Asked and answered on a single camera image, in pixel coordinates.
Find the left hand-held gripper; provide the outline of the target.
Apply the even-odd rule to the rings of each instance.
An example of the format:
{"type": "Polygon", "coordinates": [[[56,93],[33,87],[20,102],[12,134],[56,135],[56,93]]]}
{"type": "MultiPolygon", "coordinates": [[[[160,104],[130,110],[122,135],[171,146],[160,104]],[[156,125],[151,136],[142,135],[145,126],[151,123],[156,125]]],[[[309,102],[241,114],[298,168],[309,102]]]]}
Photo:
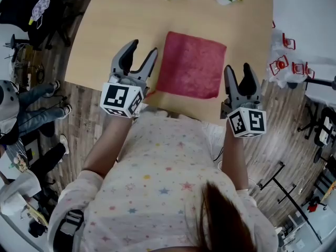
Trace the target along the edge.
{"type": "Polygon", "coordinates": [[[154,48],[148,53],[138,70],[130,71],[138,43],[138,39],[130,41],[112,59],[111,77],[103,84],[100,99],[100,107],[107,114],[133,117],[149,89],[146,80],[153,71],[158,49],[154,48]]]}

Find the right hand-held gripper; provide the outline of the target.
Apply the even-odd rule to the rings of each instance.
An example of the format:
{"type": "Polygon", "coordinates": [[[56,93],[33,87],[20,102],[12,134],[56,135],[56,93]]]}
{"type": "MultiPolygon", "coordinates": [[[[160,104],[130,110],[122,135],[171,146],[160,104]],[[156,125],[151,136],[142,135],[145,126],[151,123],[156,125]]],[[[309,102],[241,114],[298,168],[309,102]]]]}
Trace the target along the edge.
{"type": "Polygon", "coordinates": [[[244,77],[238,85],[230,65],[224,69],[227,98],[221,105],[221,119],[228,119],[236,138],[255,138],[267,132],[266,111],[261,104],[261,86],[248,63],[243,65],[244,77]]]}

